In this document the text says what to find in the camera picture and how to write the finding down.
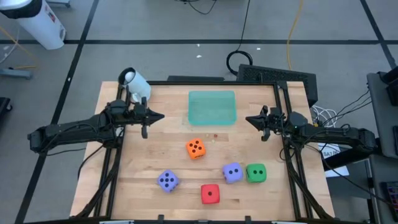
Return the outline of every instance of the green die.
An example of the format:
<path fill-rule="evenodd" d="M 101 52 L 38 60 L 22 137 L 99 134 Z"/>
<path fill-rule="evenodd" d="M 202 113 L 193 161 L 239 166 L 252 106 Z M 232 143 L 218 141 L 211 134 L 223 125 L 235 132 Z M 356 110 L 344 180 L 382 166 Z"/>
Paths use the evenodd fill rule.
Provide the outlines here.
<path fill-rule="evenodd" d="M 246 173 L 249 183 L 261 183 L 267 179 L 266 167 L 263 164 L 249 164 Z"/>

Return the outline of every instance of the die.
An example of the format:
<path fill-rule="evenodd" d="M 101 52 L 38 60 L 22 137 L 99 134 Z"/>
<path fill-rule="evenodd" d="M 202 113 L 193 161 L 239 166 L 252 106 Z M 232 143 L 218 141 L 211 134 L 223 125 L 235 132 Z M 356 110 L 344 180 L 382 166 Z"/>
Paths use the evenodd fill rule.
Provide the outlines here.
<path fill-rule="evenodd" d="M 191 159 L 198 159 L 206 154 L 205 145 L 199 138 L 192 139 L 185 146 Z"/>
<path fill-rule="evenodd" d="M 250 183 L 260 183 L 267 179 L 266 167 L 263 164 L 249 164 L 246 173 Z"/>
<path fill-rule="evenodd" d="M 162 189 L 171 193 L 179 183 L 178 177 L 171 171 L 165 170 L 158 178 L 157 183 L 162 187 Z"/>
<path fill-rule="evenodd" d="M 243 179 L 242 167 L 237 162 L 223 166 L 223 174 L 227 184 L 232 184 Z"/>
<path fill-rule="evenodd" d="M 203 204 L 219 203 L 220 188 L 217 184 L 205 184 L 200 187 L 201 202 Z"/>

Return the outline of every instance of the orange die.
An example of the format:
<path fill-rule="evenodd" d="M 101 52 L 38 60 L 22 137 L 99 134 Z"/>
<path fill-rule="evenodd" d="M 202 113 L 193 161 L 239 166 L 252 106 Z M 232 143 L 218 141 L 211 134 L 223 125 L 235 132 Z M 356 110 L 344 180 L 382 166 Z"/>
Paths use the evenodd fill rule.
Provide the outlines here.
<path fill-rule="evenodd" d="M 187 142 L 186 147 L 191 159 L 198 159 L 206 154 L 205 145 L 199 138 Z"/>

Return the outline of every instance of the white container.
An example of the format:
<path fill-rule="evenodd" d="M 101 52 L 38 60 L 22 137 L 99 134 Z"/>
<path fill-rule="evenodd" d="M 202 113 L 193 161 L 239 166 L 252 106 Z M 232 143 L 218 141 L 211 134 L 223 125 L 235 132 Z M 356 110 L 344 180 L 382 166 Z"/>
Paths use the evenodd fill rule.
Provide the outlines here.
<path fill-rule="evenodd" d="M 32 1 L 38 0 L 0 0 L 0 11 L 8 18 L 16 19 L 47 50 L 59 49 L 64 45 L 66 30 L 44 0 L 41 0 L 40 11 L 34 16 L 9 16 L 13 10 L 29 11 Z"/>

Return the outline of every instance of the red die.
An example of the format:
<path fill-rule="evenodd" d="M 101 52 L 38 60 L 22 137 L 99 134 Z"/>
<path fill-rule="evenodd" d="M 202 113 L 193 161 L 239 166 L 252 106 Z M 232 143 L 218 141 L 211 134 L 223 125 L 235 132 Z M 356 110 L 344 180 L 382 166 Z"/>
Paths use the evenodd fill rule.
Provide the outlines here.
<path fill-rule="evenodd" d="M 220 189 L 217 184 L 205 184 L 200 187 L 201 202 L 204 204 L 219 203 Z"/>

